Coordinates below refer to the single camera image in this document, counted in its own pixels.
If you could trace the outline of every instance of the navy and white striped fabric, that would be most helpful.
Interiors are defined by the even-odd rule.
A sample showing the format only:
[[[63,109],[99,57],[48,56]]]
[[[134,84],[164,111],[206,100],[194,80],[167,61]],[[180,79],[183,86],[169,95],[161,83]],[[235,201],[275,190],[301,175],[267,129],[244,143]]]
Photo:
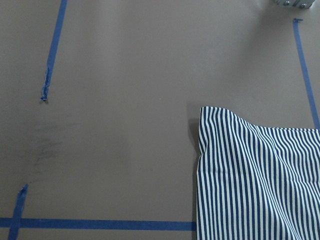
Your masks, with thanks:
[[[198,240],[319,240],[320,131],[262,127],[203,107]]]

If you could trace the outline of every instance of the striped fabric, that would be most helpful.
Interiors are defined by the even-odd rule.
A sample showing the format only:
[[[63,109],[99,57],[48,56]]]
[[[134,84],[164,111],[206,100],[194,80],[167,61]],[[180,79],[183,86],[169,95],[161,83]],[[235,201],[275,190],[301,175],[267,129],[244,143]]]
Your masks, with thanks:
[[[320,131],[203,107],[198,240],[320,240]]]

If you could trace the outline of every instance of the blue tape line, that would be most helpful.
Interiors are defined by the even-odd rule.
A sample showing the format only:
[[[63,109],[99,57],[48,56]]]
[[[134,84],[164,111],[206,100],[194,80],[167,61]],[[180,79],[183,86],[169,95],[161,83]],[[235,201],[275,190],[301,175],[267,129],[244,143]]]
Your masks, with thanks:
[[[307,93],[308,99],[309,99],[309,105],[310,105],[310,109],[311,109],[314,127],[316,129],[320,129],[319,117],[318,117],[317,108],[316,108],[316,104],[315,104],[314,94],[312,92],[312,87],[311,87],[311,82],[309,79],[307,64],[306,64],[304,51],[302,49],[302,44],[301,44],[301,39],[300,39],[300,34],[299,34],[298,24],[300,21],[303,21],[303,19],[299,19],[299,18],[293,19],[294,38],[295,38],[295,42],[296,42],[296,48],[298,51],[299,59],[300,59],[300,65],[301,65],[301,70],[302,70],[302,74],[303,74],[305,89],[306,89],[306,93]]]
[[[16,197],[16,204],[11,219],[8,240],[16,240],[18,238],[19,228],[21,226],[21,216],[24,210],[25,200],[28,192],[28,184],[26,184]]]
[[[48,99],[48,92],[49,92],[49,87],[51,83],[52,73],[54,70],[61,30],[64,23],[67,2],[68,0],[61,0],[61,3],[60,3],[60,9],[59,9],[58,17],[56,19],[56,24],[55,24],[53,37],[52,37],[48,60],[46,62],[47,68],[45,72],[44,86],[42,88],[42,97],[41,97],[42,101],[46,101]]]
[[[0,228],[7,228],[10,220],[11,218],[0,218]],[[120,221],[22,218],[20,222],[20,228],[27,229],[196,231],[196,223],[190,221]]]

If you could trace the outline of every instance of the gray surface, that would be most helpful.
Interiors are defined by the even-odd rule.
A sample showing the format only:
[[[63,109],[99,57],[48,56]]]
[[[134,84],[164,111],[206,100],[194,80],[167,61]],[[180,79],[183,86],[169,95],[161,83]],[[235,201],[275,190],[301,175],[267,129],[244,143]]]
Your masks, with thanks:
[[[272,0],[69,0],[41,103],[59,0],[0,3],[0,217],[195,221],[200,107],[312,128],[292,28],[319,96],[320,7]],[[19,239],[195,239],[191,232],[23,229]]]

